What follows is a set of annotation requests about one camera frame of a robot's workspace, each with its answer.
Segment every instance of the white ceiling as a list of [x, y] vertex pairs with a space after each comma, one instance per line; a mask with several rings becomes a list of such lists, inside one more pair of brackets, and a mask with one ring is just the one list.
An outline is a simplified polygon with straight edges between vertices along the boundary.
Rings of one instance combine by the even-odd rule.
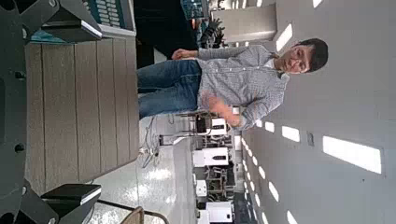
[[[328, 65], [291, 79], [285, 103], [266, 119], [276, 133], [247, 132], [256, 157], [281, 195], [274, 203], [258, 185], [269, 223], [391, 224], [396, 220], [396, 1], [276, 0], [278, 33], [291, 22], [297, 41], [319, 37], [329, 44]], [[300, 129], [302, 143], [279, 128]], [[306, 132], [318, 139], [306, 144]], [[321, 152], [322, 135], [383, 150], [384, 174], [376, 175]]]

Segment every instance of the short black hair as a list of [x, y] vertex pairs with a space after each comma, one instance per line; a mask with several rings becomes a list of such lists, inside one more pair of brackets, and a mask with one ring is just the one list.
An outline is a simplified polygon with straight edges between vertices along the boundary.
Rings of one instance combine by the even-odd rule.
[[296, 44], [296, 46], [299, 45], [314, 47], [312, 49], [311, 62], [309, 64], [309, 70], [307, 73], [318, 71], [329, 60], [329, 47], [323, 40], [318, 38], [307, 39]]

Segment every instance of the shirt sleeve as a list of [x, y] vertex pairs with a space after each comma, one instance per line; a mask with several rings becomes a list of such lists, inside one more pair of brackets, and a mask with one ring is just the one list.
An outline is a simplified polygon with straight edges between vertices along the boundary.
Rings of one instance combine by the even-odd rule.
[[252, 128], [256, 120], [262, 119], [267, 116], [271, 111], [276, 109], [282, 104], [283, 95], [277, 96], [276, 98], [260, 98], [250, 105], [247, 106], [245, 111], [242, 113], [240, 120], [241, 123], [238, 127], [235, 127], [237, 131], [244, 131]]
[[248, 47], [227, 49], [199, 49], [198, 58], [201, 60], [228, 59], [244, 52]]

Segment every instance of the hand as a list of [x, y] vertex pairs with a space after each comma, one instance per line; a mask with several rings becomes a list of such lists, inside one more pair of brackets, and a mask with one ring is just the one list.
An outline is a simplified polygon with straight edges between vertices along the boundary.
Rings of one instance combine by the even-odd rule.
[[178, 49], [176, 50], [173, 55], [173, 60], [180, 60], [185, 58], [194, 58], [198, 55], [197, 50], [186, 50], [186, 49]]

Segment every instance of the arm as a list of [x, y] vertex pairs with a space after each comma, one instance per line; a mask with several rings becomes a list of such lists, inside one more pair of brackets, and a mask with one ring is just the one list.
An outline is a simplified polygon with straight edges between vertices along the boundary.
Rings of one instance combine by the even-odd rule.
[[235, 115], [233, 114], [233, 110], [219, 98], [215, 97], [209, 99], [209, 101], [209, 110], [218, 113], [221, 117], [225, 118], [231, 126], [239, 131], [253, 127], [257, 119], [262, 119], [281, 103], [280, 98], [275, 101], [268, 101], [267, 98], [261, 98], [251, 103], [242, 115]]
[[199, 49], [196, 57], [201, 60], [228, 59], [244, 52], [248, 47], [228, 48], [228, 49]]

